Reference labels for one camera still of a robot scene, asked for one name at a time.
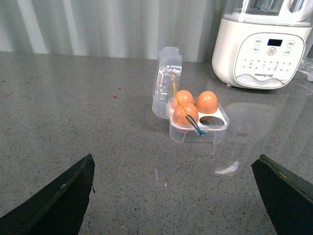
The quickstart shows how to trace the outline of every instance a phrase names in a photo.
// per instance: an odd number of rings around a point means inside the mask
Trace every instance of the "granite countertop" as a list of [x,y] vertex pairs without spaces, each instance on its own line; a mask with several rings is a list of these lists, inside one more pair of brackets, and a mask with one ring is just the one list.
[[301,73],[254,91],[183,62],[179,88],[215,92],[230,119],[212,145],[170,139],[152,111],[155,60],[1,52],[0,61],[0,216],[88,153],[96,193],[80,235],[275,234],[251,164],[266,154],[313,183],[313,83]]

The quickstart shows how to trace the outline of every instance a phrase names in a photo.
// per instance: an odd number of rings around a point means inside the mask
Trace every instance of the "blender control panel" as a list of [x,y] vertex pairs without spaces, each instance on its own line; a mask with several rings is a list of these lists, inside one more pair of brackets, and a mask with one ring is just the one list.
[[282,33],[247,37],[237,54],[234,77],[242,85],[277,88],[288,83],[302,59],[302,38]]

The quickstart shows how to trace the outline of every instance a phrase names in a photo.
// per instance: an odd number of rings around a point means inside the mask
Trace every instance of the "blender button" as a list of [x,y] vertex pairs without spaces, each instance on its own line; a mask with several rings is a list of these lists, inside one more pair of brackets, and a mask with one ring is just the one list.
[[291,54],[291,49],[287,49],[284,51],[285,56],[289,56]]
[[258,53],[259,51],[260,51],[260,48],[259,48],[259,47],[254,47],[254,48],[252,49],[252,52],[253,52],[254,54]]
[[268,49],[269,55],[273,55],[273,54],[275,54],[275,52],[276,52],[276,48],[274,48],[274,47],[271,47],[270,49]]
[[294,40],[290,40],[288,43],[287,43],[287,46],[288,47],[293,47],[295,44],[295,41]]
[[255,45],[259,45],[262,43],[262,38],[257,38],[255,41],[254,41],[254,44]]

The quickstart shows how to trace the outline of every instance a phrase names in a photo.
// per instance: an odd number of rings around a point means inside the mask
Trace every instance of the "blender jar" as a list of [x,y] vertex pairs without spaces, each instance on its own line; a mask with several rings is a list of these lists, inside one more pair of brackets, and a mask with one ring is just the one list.
[[310,27],[313,0],[229,0],[224,19],[280,26]]

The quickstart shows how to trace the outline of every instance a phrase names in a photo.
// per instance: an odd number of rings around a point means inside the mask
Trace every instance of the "egg hole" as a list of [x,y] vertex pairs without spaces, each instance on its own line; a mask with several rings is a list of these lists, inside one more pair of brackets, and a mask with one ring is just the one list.
[[204,116],[200,118],[200,123],[206,126],[221,126],[225,125],[224,121],[218,117]]

